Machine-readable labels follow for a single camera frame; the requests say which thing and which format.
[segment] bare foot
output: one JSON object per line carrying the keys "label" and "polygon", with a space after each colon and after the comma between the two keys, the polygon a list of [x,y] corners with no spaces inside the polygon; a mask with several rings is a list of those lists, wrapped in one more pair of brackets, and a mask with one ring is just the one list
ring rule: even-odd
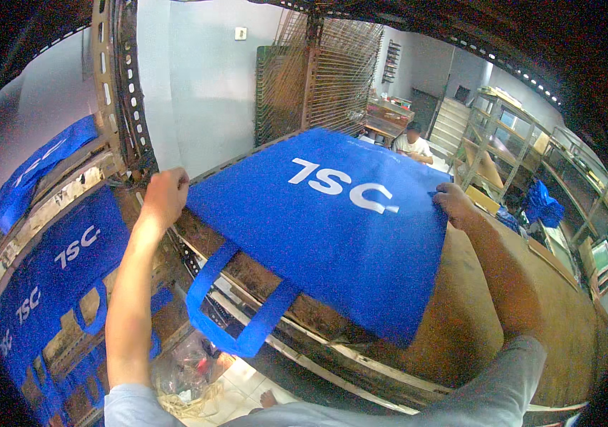
{"label": "bare foot", "polygon": [[272,406],[278,405],[278,402],[275,400],[275,396],[273,395],[273,392],[271,390],[262,393],[261,397],[259,398],[259,401],[265,408],[270,408]]}

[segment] person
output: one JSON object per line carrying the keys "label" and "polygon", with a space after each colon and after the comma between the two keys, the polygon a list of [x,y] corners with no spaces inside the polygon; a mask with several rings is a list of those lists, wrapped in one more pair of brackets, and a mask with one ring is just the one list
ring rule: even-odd
{"label": "person", "polygon": [[406,133],[394,140],[396,152],[402,156],[411,157],[420,163],[433,164],[432,152],[428,141],[422,138],[422,127],[417,122],[411,122],[406,127]]}
{"label": "person", "polygon": [[[504,332],[504,345],[475,379],[416,415],[378,416],[305,402],[276,405],[224,423],[229,427],[286,426],[520,426],[544,368],[540,304],[530,278],[505,248],[497,229],[460,187],[437,186],[434,202],[470,238]],[[177,168],[154,175],[112,291],[105,325],[107,427],[182,426],[158,404],[150,385],[150,277],[164,231],[180,217],[188,175]]]}

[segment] plastic bag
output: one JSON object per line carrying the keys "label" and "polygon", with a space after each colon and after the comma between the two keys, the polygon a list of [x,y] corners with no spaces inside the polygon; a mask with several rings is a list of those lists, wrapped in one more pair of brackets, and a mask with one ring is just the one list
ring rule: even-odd
{"label": "plastic bag", "polygon": [[195,331],[153,362],[152,384],[157,394],[177,394],[183,402],[203,396],[215,362],[202,348],[203,338]]}

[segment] staircase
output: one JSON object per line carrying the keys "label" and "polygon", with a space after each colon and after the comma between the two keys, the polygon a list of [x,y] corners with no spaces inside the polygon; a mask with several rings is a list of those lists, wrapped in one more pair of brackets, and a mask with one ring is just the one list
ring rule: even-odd
{"label": "staircase", "polygon": [[452,98],[444,98],[430,134],[430,149],[437,157],[450,158],[461,143],[470,108]]}

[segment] white t-shirt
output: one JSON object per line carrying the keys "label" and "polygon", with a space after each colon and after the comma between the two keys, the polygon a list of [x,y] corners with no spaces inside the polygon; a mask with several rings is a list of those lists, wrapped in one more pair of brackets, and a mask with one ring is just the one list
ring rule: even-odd
{"label": "white t-shirt", "polygon": [[406,137],[405,133],[396,137],[396,139],[394,140],[394,148],[396,148],[397,152],[401,150],[407,153],[418,153],[420,156],[425,157],[432,156],[428,141],[419,137],[414,143],[409,143],[409,139]]}

